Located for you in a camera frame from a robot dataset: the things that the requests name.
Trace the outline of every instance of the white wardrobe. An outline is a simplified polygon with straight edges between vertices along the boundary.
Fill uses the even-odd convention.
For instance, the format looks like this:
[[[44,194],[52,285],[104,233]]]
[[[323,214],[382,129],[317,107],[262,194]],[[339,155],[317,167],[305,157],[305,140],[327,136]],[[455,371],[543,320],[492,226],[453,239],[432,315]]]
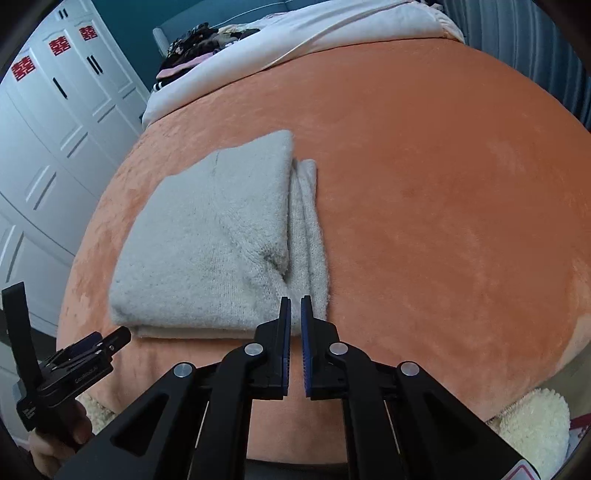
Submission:
[[[0,85],[0,288],[25,282],[42,332],[148,96],[90,0],[62,2]]]

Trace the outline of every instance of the pink clothing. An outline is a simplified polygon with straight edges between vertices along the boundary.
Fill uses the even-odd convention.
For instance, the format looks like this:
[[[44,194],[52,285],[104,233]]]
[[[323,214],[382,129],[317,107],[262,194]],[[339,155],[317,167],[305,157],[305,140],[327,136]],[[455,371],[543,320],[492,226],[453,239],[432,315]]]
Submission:
[[[200,63],[207,60],[209,57],[213,57],[213,52],[206,53],[199,57],[195,57],[193,60],[189,60],[188,62],[182,63],[180,65],[176,65],[170,69],[160,70],[156,75],[156,80],[165,79],[167,77],[171,77],[175,73],[180,72],[181,70],[192,69],[195,65],[199,65]]]

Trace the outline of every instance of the orange velvet blanket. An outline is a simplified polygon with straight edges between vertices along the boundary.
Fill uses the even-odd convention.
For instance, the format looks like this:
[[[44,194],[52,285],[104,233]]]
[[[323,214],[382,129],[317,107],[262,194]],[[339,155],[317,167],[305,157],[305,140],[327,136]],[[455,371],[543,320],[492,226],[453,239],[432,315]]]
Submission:
[[[58,344],[113,329],[107,292],[158,183],[281,128],[318,165],[328,319],[379,362],[420,363],[487,419],[591,338],[591,137],[516,71],[450,40],[341,47],[257,73],[151,125],[102,196]],[[179,361],[232,340],[134,339],[91,393],[121,411]],[[255,402],[250,458],[345,461],[338,402]]]

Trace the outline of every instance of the folded towel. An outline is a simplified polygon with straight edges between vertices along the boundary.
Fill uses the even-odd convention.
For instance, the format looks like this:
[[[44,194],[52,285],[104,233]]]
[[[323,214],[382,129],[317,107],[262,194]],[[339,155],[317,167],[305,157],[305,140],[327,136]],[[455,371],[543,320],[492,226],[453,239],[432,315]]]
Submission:
[[[165,178],[129,233],[109,293],[136,335],[249,338],[282,296],[311,295],[326,318],[328,272],[316,164],[294,161],[289,131],[211,153]],[[293,308],[293,331],[300,331]]]

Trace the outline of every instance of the white fluffy slipper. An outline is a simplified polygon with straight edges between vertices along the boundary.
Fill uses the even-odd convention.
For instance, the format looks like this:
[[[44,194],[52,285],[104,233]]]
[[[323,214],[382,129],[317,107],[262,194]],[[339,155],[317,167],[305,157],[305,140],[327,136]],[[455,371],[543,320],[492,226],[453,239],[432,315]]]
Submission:
[[[550,480],[569,446],[570,413],[554,390],[536,389],[487,422],[497,434]]]

